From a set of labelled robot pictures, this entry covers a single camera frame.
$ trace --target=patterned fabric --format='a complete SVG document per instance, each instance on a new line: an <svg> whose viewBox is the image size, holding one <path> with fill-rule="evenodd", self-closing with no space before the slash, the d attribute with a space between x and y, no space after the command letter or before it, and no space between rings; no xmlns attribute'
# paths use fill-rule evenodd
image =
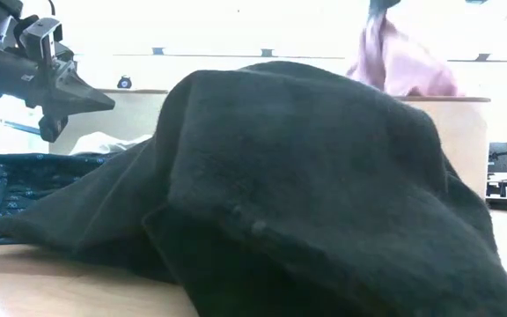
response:
<svg viewBox="0 0 507 317"><path fill-rule="evenodd" d="M0 155L0 217L20 213L36 200L81 179L112 156ZM12 243L12 239L0 235L0 245Z"/></svg>

